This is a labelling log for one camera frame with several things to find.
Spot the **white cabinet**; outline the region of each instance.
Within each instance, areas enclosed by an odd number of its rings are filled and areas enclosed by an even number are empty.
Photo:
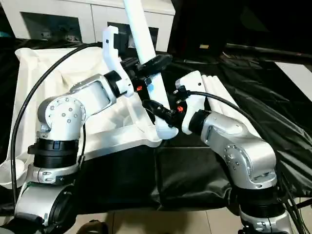
[[[15,37],[30,39],[30,31],[23,13],[37,13],[78,19],[81,39],[85,43],[95,42],[91,6],[87,3],[63,0],[0,0]]]
[[[97,41],[102,41],[103,29],[109,23],[129,24],[126,11],[123,8],[92,5],[92,14]],[[167,51],[174,16],[145,12],[145,18],[149,27],[158,30],[156,50]]]
[[[129,27],[123,0],[0,0],[17,38],[51,35],[84,43],[102,41],[108,25]],[[171,0],[141,0],[156,50],[167,51],[175,9]]]

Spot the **black clamp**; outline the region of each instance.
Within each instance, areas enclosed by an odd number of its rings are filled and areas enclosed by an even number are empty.
[[[124,69],[128,74],[135,91],[140,91],[143,86],[148,86],[152,83],[151,76],[156,75],[172,62],[172,56],[168,54],[157,55],[145,64],[124,63]]]
[[[181,128],[185,113],[176,110],[169,110],[154,100],[143,100],[142,106],[153,115],[166,121],[169,127]]]

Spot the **wrinkled fabric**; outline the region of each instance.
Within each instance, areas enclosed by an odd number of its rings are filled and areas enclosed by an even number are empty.
[[[14,51],[75,46],[0,39],[0,95],[5,113],[0,160],[7,152],[19,69]],[[299,88],[272,62],[201,57],[196,61],[175,58],[162,73],[166,91],[172,93],[175,81],[192,70],[219,77],[235,102],[260,123],[262,129],[256,130],[275,150],[293,194],[312,196],[312,123],[307,115],[312,103]],[[203,210],[235,202],[230,181],[221,157],[198,136],[179,133],[156,149],[139,146],[85,162],[75,190],[81,214],[130,208]],[[11,191],[0,187],[0,197],[0,214],[7,215]]]

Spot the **tiled floor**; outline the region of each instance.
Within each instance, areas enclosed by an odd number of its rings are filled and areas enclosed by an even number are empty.
[[[311,232],[311,207],[303,208],[302,216]],[[110,234],[237,234],[242,227],[240,218],[226,208],[197,212],[118,211],[79,215],[66,234],[76,234],[92,219],[105,221]]]

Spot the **white tube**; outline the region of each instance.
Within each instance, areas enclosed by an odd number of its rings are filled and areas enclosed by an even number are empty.
[[[140,0],[123,0],[128,16],[132,36],[136,45],[136,51],[141,64],[144,64],[156,56],[152,38],[145,19]],[[161,73],[152,77],[152,83],[147,90],[151,100],[158,101],[164,107],[170,109]],[[170,128],[168,124],[155,117],[156,131],[161,139],[171,139],[178,133],[177,128]]]

